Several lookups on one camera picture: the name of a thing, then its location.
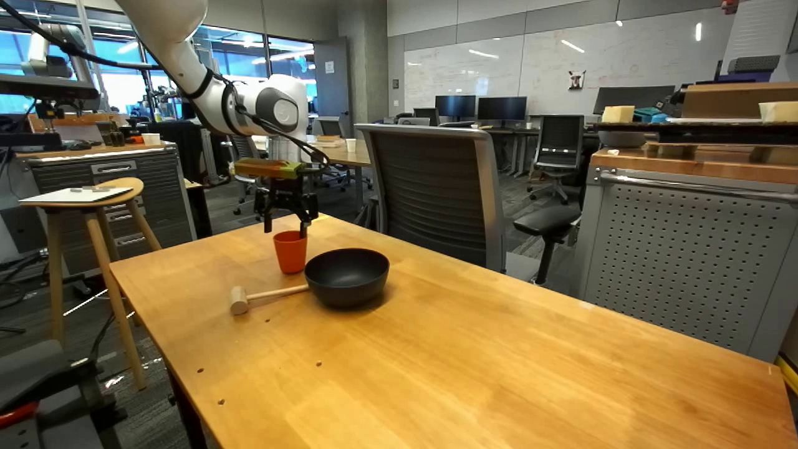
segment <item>table leg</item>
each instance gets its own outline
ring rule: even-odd
[[[183,427],[183,434],[190,436],[190,447],[205,449],[206,442],[205,442],[201,421],[172,369],[170,369],[170,382],[172,382],[178,421]]]

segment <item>cable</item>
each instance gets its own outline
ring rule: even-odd
[[[26,21],[24,14],[19,14],[11,4],[8,4],[5,0],[0,0],[0,8],[14,18],[22,27],[35,29],[37,34],[41,34],[46,43],[56,44],[60,49],[65,49],[66,56],[77,56],[82,59],[92,59],[96,64],[111,64],[111,68],[123,68],[123,69],[160,69],[160,64],[130,64],[130,62],[117,62],[117,59],[104,59],[96,57],[92,52],[84,52],[79,47],[75,47],[72,43],[65,43],[60,38],[55,38],[52,33],[41,29],[37,22]]]

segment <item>red cup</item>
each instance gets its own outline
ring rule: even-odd
[[[273,251],[282,275],[298,275],[304,269],[307,236],[301,236],[298,231],[276,231]]]

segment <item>chair backrest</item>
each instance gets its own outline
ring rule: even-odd
[[[338,118],[316,118],[318,119],[318,132],[320,135],[338,135],[344,138],[344,129],[340,129],[340,119]]]
[[[541,169],[577,169],[580,114],[542,114],[532,165]]]
[[[379,231],[504,271],[493,142],[480,129],[357,125],[379,192]]]

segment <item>stool leg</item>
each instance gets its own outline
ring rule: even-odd
[[[101,224],[101,236],[104,236],[104,241],[106,241],[106,255],[109,255],[109,259],[119,259],[117,245],[111,245],[114,236],[111,236],[111,231],[109,231],[104,209],[100,209],[100,224]]]
[[[92,239],[92,246],[95,246],[95,255],[96,255],[96,265],[100,265],[100,271],[101,271],[101,283],[104,283],[104,290],[106,290],[106,296],[109,296],[109,306],[111,306],[117,326],[119,326],[123,360],[127,360],[127,367],[132,372],[132,382],[133,382],[133,386],[142,390],[142,386],[147,386],[147,380],[143,380],[143,369],[142,369],[142,362],[138,362],[138,351],[136,351],[133,339],[132,339],[132,329],[130,329],[130,321],[127,321],[127,310],[123,310],[123,303],[122,303],[122,295],[119,295],[119,284],[117,284],[114,275],[109,271],[106,241],[101,236],[100,214],[96,213],[84,213],[84,228],[90,231],[90,239]]]
[[[130,214],[132,214],[133,224],[136,224],[136,228],[138,228],[138,231],[143,235],[143,239],[147,239],[150,249],[151,249],[151,251],[157,251],[157,249],[160,249],[160,241],[157,241],[157,236],[153,236],[153,231],[151,231],[150,221],[143,219],[142,209],[133,205],[133,199],[130,199],[130,203],[123,203],[123,205],[127,205],[127,209],[130,209]]]
[[[65,341],[65,284],[60,241],[60,214],[46,209],[50,334],[52,339]]]

